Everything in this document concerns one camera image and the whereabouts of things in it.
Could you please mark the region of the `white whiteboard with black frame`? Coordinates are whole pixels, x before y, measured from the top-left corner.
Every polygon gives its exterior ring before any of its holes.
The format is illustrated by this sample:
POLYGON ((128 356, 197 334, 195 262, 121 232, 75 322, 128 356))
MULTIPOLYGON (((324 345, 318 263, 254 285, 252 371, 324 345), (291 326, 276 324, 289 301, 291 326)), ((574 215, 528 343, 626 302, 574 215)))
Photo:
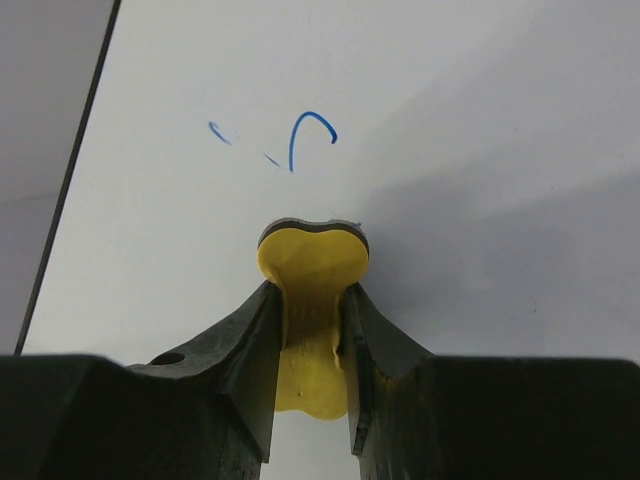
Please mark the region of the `white whiteboard with black frame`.
MULTIPOLYGON (((362 230, 356 284, 433 355, 438 479, 638 477, 637 2, 116 2, 2 473, 186 479, 129 368, 268 281, 283 218, 362 230)), ((348 402, 274 410, 264 477, 362 479, 348 402)))

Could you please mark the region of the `yellow whiteboard eraser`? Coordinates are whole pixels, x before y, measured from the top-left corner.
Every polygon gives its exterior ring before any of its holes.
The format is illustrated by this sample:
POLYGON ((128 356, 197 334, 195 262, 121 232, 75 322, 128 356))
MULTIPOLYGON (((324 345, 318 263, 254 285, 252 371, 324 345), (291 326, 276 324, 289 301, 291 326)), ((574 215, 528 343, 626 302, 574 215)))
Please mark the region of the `yellow whiteboard eraser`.
POLYGON ((280 219, 257 247, 257 265, 283 301, 275 410, 333 421, 347 412, 341 303, 367 271, 362 230, 345 221, 280 219))

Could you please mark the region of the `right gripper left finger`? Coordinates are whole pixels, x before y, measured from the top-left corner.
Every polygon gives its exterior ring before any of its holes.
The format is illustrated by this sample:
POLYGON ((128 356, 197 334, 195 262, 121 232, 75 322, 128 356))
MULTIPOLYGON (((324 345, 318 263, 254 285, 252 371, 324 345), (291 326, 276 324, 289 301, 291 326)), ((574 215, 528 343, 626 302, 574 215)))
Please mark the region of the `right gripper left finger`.
POLYGON ((172 455, 186 479, 257 479, 269 459, 280 352, 280 293, 263 282, 234 312, 130 371, 180 402, 172 455))

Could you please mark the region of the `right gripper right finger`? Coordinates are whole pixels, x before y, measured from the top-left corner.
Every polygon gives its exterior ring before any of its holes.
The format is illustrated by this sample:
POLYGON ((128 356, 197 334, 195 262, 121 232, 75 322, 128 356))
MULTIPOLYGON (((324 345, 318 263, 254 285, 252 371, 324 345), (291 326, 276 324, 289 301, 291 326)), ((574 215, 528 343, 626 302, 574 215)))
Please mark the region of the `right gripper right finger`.
POLYGON ((388 320, 364 288, 342 300, 351 453, 362 479, 438 479, 433 355, 388 320))

